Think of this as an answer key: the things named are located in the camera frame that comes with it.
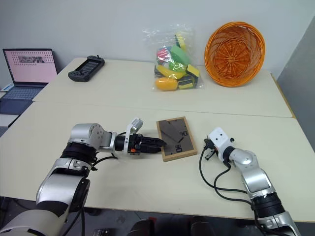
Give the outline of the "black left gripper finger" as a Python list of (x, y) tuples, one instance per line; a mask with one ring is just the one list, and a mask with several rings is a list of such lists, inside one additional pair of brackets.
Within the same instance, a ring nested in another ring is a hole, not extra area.
[(145, 153), (149, 153), (149, 154), (154, 154), (154, 153), (159, 153), (162, 151), (162, 148), (164, 146), (146, 146), (145, 147)]
[(159, 138), (144, 137), (144, 143), (150, 146), (165, 146), (166, 142)]

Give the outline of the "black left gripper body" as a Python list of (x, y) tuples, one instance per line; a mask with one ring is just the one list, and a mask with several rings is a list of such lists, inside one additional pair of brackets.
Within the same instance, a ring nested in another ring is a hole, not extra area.
[(132, 134), (129, 136), (128, 153), (130, 155), (139, 155), (146, 153), (145, 145), (142, 145), (144, 136), (142, 134)]

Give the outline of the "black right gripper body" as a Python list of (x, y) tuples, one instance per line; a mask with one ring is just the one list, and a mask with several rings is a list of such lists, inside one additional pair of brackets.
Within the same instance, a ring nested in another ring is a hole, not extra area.
[(207, 139), (207, 138), (204, 139), (204, 143), (205, 143), (204, 159), (208, 161), (214, 154), (217, 154), (218, 151), (217, 151), (214, 143), (210, 139)]

